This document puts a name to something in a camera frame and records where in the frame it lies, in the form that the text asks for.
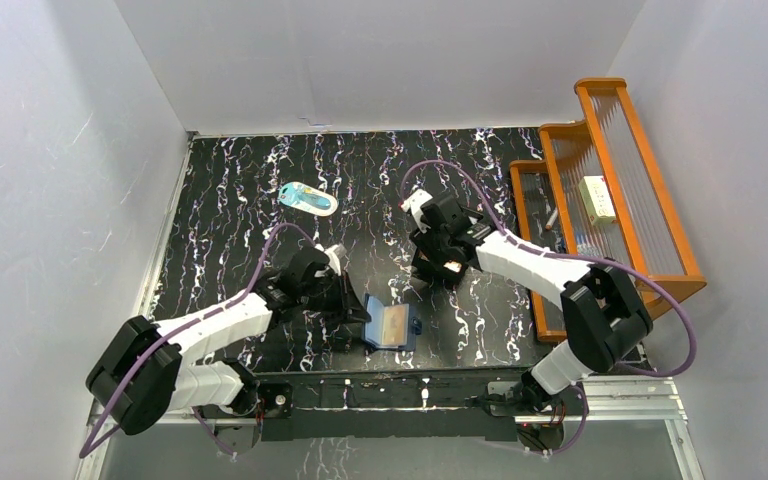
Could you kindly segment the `gold credit card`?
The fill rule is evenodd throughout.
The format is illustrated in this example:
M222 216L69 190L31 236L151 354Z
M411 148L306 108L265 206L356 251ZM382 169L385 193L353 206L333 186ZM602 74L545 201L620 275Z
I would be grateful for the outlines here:
M381 344L397 348L407 343L409 307L407 305L392 305L384 309L382 314Z

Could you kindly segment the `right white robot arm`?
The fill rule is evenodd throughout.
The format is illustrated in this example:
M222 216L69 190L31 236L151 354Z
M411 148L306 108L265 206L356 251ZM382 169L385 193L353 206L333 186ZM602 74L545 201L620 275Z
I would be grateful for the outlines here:
M450 262L499 275L554 304L566 338L522 376L525 405L550 413L563 390L592 373L605 373L653 328L630 275L607 262L565 258L517 238L449 194L417 190L401 208L416 228L412 239L431 262Z

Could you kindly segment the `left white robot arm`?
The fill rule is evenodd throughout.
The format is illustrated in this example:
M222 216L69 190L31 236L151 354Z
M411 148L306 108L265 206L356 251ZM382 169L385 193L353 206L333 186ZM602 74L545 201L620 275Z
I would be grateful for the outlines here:
M339 323L369 322L346 255L341 244L304 247L283 268L261 273L242 300L156 323L142 315L127 320L90 370L87 390L128 435L174 410L215 405L235 416L251 414L265 402L259 379L237 361L206 357L304 311Z

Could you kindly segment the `black card box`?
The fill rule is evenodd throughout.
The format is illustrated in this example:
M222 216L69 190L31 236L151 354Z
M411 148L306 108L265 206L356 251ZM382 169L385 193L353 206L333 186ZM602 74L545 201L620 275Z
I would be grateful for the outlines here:
M439 280L457 286L466 272L474 266L474 251L466 241L466 231L447 228L428 228L425 232L415 228L410 236L415 246L411 260L412 275L427 283ZM443 267L447 261L462 264L463 271L456 274Z

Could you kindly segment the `blue leather card holder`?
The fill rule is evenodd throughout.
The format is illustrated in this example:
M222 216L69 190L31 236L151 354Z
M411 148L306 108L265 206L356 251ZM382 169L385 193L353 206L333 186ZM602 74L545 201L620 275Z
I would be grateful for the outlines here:
M410 304L384 305L366 294L364 308L370 317L361 331L362 340L376 350L413 352L422 322L417 309Z

